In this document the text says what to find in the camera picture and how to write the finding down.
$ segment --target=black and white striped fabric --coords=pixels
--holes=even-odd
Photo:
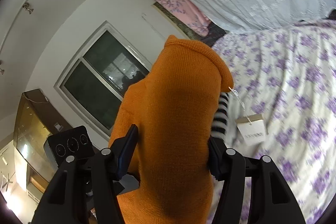
[[[219,96],[218,109],[214,115],[213,122],[211,124],[211,133],[225,134],[227,130],[227,110],[229,104],[228,93],[221,92]]]

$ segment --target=window frame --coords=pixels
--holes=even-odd
[[[105,80],[85,59],[84,55],[86,52],[97,42],[97,40],[108,31],[115,39],[130,53],[132,54],[138,62],[140,62],[148,71],[151,70],[152,64],[142,55],[140,52],[122,35],[120,34],[108,21],[105,21],[100,27],[98,27],[93,34],[83,43],[83,45],[78,49],[76,54],[67,64],[64,71],[61,73],[54,88],[58,94],[65,100],[65,102],[78,114],[90,127],[92,127],[99,135],[104,139],[108,140],[110,138],[109,133],[112,128],[107,129],[102,125],[90,112],[88,112],[73,95],[65,88],[64,84],[75,70],[77,65],[82,62],[88,70],[107,88],[114,96],[116,96],[120,101],[123,97],[115,90],[112,85]]]

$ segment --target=orange knit sweater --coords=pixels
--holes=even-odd
[[[221,91],[233,87],[220,57],[170,36],[147,77],[125,94],[109,146],[139,128],[129,172],[140,188],[118,196],[126,224],[203,224],[212,200],[207,141]]]

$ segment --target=white clothing tag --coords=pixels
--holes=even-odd
[[[237,127],[244,138],[245,143],[250,146],[261,143],[266,139],[266,128],[261,114],[251,115],[236,120]]]

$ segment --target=robotic arm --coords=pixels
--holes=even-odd
[[[132,179],[127,180],[132,177],[127,170],[137,141],[138,128],[133,124],[111,148],[84,159],[68,156],[43,194],[31,223],[88,224],[89,187],[98,223],[124,224],[117,195],[137,189]],[[248,224],[305,224],[293,193],[269,156],[259,160],[243,157],[213,137],[208,145],[209,170],[216,180],[224,180],[212,224],[239,223],[245,177],[252,177]]]

